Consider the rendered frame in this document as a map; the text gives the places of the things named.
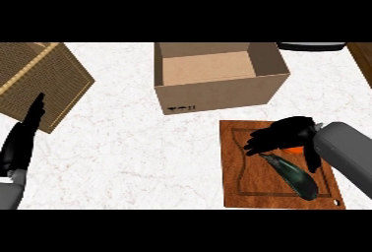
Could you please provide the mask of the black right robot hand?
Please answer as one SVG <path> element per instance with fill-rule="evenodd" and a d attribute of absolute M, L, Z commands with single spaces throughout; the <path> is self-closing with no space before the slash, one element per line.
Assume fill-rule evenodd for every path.
<path fill-rule="evenodd" d="M 243 149 L 252 156 L 275 149 L 303 148 L 303 157 L 309 172 L 321 166 L 321 158 L 314 149 L 315 122 L 311 117 L 292 116 L 272 122 L 267 128 L 255 130 Z"/>

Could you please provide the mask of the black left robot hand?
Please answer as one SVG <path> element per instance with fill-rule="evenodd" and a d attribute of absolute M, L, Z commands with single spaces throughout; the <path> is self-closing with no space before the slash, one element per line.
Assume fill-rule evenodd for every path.
<path fill-rule="evenodd" d="M 5 177 L 16 169 L 27 169 L 33 138 L 44 113 L 44 94 L 38 94 L 24 119 L 14 124 L 0 150 L 0 177 Z"/>

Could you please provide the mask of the dark green eggplant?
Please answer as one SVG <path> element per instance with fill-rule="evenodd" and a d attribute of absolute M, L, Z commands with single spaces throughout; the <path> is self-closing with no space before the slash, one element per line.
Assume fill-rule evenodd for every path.
<path fill-rule="evenodd" d="M 272 154 L 259 154 L 259 156 L 265 159 L 298 196 L 303 200 L 312 201 L 318 196 L 318 186 L 309 174 L 281 157 Z"/>

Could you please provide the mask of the brown wooden cutting board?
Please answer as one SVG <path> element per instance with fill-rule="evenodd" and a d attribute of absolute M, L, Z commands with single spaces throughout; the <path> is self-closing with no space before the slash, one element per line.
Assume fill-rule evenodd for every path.
<path fill-rule="evenodd" d="M 227 208 L 343 210 L 343 202 L 326 162 L 309 174 L 318 196 L 303 200 L 259 155 L 247 157 L 243 146 L 249 134 L 269 121 L 219 121 L 224 206 Z"/>

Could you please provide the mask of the open cardboard box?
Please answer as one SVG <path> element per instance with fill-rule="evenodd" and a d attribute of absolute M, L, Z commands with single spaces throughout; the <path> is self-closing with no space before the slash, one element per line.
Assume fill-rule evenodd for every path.
<path fill-rule="evenodd" d="M 153 89 L 166 115 L 264 104 L 287 77 L 272 42 L 153 45 Z"/>

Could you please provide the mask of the brown wicker basket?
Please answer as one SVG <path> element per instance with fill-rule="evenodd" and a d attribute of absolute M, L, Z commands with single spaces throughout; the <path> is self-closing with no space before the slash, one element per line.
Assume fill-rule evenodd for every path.
<path fill-rule="evenodd" d="M 61 42 L 0 42 L 0 113 L 13 119 L 44 94 L 39 130 L 51 133 L 92 83 Z"/>

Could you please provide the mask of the dark grey appliance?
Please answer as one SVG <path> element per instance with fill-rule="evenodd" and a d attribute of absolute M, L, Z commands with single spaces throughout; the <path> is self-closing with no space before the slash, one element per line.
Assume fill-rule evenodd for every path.
<path fill-rule="evenodd" d="M 337 51 L 345 42 L 277 42 L 277 47 L 293 51 Z"/>

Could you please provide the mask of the brown wooden cabinet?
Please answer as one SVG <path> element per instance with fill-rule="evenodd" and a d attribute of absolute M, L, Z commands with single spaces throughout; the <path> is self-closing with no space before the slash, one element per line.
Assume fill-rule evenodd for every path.
<path fill-rule="evenodd" d="M 346 48 L 372 88 L 372 42 L 348 42 Z"/>

